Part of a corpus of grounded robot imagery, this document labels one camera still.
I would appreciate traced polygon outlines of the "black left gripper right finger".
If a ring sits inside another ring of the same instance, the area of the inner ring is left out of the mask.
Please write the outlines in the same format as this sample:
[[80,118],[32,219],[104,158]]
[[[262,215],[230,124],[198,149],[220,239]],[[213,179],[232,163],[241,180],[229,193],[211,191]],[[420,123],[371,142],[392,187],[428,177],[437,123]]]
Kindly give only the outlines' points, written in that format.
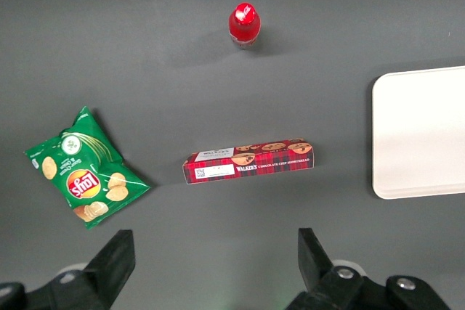
[[306,291],[287,305],[288,309],[449,309],[425,281],[393,275],[379,285],[347,265],[335,265],[314,231],[298,233],[299,270]]

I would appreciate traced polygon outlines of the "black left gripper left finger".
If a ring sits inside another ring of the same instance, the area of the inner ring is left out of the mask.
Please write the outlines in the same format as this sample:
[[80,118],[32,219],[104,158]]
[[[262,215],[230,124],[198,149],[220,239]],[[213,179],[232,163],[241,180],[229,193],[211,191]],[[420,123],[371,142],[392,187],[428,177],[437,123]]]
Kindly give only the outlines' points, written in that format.
[[1,308],[110,309],[134,268],[133,231],[122,229],[82,270],[58,274],[29,293],[22,283],[2,283]]

